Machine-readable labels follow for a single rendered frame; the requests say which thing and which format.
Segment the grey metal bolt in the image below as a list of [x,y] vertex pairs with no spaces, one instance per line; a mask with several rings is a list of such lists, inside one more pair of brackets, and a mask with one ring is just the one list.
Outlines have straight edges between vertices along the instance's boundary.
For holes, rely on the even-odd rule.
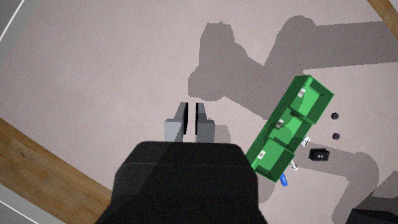
[[297,169],[298,169],[298,167],[295,165],[293,159],[292,159],[292,161],[291,161],[291,164],[292,164],[292,166],[293,166],[293,167],[292,167],[293,170],[297,170]]

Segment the blue aa battery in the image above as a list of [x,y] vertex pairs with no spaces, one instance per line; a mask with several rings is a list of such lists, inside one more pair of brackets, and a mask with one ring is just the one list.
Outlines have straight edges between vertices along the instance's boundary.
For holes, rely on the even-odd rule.
[[284,173],[281,175],[280,180],[281,180],[281,183],[282,183],[283,186],[287,186],[288,185]]

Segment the black 9v battery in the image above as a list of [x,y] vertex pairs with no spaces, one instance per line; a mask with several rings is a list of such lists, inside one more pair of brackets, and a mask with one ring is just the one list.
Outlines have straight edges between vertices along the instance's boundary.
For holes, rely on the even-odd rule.
[[309,159],[313,161],[328,161],[329,153],[325,149],[310,149]]

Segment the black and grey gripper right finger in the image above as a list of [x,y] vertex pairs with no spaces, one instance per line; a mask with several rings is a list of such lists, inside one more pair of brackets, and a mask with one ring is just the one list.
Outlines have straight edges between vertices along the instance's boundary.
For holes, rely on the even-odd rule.
[[207,120],[204,103],[196,103],[195,135],[199,143],[214,143],[215,122]]

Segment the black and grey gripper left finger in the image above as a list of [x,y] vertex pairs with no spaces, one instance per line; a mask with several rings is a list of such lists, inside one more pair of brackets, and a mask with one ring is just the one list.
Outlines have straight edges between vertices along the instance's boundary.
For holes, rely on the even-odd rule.
[[188,124],[188,102],[181,102],[173,119],[166,119],[165,141],[183,142],[183,135],[186,135]]

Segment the green three-compartment bin rack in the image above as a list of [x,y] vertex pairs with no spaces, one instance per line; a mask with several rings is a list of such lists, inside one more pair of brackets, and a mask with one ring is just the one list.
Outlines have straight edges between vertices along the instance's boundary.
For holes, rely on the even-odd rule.
[[311,75],[295,76],[245,154],[254,171],[277,183],[334,95]]

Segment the dark grey hex nut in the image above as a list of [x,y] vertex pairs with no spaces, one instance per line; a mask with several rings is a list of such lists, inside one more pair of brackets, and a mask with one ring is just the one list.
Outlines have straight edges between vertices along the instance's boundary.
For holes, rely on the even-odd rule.
[[337,133],[334,133],[334,134],[332,135],[332,138],[335,139],[335,140],[339,140],[340,135],[337,134]]
[[338,113],[332,113],[331,118],[332,119],[338,119],[339,114]]

